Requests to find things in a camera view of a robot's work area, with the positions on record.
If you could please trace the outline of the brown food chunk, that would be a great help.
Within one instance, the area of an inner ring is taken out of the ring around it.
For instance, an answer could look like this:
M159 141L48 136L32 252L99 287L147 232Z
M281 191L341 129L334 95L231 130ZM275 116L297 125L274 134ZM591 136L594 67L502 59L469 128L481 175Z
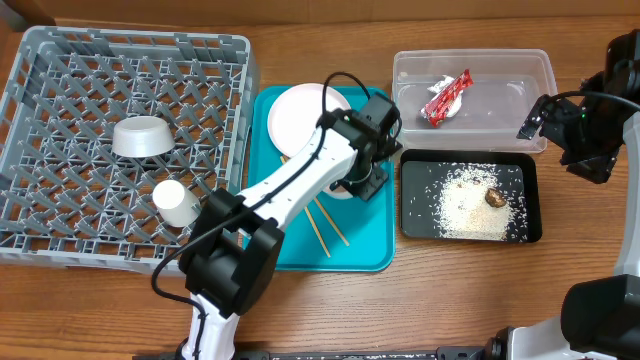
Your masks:
M485 201L494 208L501 208L507 204L502 193L495 188L488 188L485 193Z

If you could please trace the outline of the large white plate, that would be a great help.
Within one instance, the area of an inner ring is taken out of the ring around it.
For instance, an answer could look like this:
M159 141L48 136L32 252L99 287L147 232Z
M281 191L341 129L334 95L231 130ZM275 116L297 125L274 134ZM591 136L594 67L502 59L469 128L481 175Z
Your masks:
M271 106L267 130L274 146L285 156L295 156L311 139L322 115L319 83L305 83L286 89Z

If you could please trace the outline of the pink small bowl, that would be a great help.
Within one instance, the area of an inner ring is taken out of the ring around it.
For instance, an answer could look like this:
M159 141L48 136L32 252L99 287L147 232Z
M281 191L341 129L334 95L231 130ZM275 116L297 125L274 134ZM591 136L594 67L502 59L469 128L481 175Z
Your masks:
M342 186L338 186L334 190L332 190L329 186L327 186L323 190L323 192L326 195L338 200L347 200L353 197L353 195Z

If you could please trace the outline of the white paper cup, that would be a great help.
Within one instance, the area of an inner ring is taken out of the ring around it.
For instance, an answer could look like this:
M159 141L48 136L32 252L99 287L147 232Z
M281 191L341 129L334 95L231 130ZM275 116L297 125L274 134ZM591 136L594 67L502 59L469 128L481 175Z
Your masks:
M162 219L172 227L183 228L196 221L199 199L182 183L164 180L152 192L152 201Z

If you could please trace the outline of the red snack wrapper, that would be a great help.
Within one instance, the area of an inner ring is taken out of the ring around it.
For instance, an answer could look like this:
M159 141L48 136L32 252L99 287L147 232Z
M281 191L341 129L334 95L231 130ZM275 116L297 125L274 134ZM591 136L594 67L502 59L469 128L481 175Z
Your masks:
M460 92L474 84L469 69L465 69L439 95L434 96L421 110L420 115L433 127L438 127L447 117L447 113Z

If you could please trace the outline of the grey bowl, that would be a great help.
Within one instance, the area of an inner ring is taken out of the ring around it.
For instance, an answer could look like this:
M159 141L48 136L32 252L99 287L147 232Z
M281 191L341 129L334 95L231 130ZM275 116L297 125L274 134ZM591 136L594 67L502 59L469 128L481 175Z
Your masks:
M159 117L135 116L116 123L112 152L128 158L146 158L172 150L175 140L168 123Z

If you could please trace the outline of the pile of rice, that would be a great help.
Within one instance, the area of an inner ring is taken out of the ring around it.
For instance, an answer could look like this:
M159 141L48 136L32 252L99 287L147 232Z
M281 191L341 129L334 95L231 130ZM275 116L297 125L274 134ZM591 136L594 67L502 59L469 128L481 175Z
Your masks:
M529 216L517 165L408 161L401 171L401 228L409 237L527 242ZM507 204L491 207L488 188Z

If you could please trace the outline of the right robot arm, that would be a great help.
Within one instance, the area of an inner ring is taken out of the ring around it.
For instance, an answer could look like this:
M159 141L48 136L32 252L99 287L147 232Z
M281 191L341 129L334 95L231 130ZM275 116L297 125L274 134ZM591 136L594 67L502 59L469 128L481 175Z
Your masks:
M636 359L639 356L639 32L609 42L605 67L574 91L541 96L519 133L559 146L561 165L594 184L627 157L619 255L610 276L572 286L558 316L505 328L484 359Z

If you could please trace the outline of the wooden chopstick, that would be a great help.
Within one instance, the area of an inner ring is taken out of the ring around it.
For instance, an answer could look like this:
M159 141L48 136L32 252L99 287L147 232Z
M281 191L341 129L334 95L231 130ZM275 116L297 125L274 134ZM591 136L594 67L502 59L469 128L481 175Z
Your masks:
M281 163L283 165L287 162L287 160L288 160L288 158L285 155L280 155L280 161L281 161ZM316 237L317 237L317 239L318 239L318 241L319 241L319 243L320 243L320 245L321 245L321 247L322 247L322 249L323 249L323 251L325 253L325 255L327 256L327 258L331 258L331 253L330 253L329 249L327 248L326 243L325 243L325 241L324 241L324 239L322 237L322 234L321 234L321 232L320 232L320 230L319 230L319 228L317 226L317 223L315 222L315 219L313 218L313 216L312 216L312 214L311 214L311 212L310 212L310 210L309 210L309 208L307 206L304 207L304 213L306 214L306 217L307 217L307 219L308 219L308 221L309 221L309 223L310 223L310 225L311 225L311 227L312 227L312 229L313 229L313 231L314 231L314 233L315 233L315 235L316 235Z
M316 206L320 209L320 211L322 212L322 214L325 216L325 218L327 219L327 221L329 222L329 224L331 225L331 227L333 228L333 230L337 233L337 235L339 236L339 238L342 240L342 242L349 247L350 246L350 242L347 240L347 238L345 237L345 235L343 234L343 232L340 230L340 228L337 226L337 224L335 223L335 221L333 220L333 218L331 217L331 215L327 212L327 210L325 209L325 207L322 205L322 203L317 199L314 198L314 202L316 204Z

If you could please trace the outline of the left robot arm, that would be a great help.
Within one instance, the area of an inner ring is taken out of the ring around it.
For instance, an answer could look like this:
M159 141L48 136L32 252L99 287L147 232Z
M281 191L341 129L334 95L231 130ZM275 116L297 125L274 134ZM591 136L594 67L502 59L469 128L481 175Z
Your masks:
M386 182L381 160L396 149L388 111L324 113L304 148L261 182L233 195L212 193L180 250L193 307L183 359L230 359L241 315L270 283L285 230L331 185L369 200Z

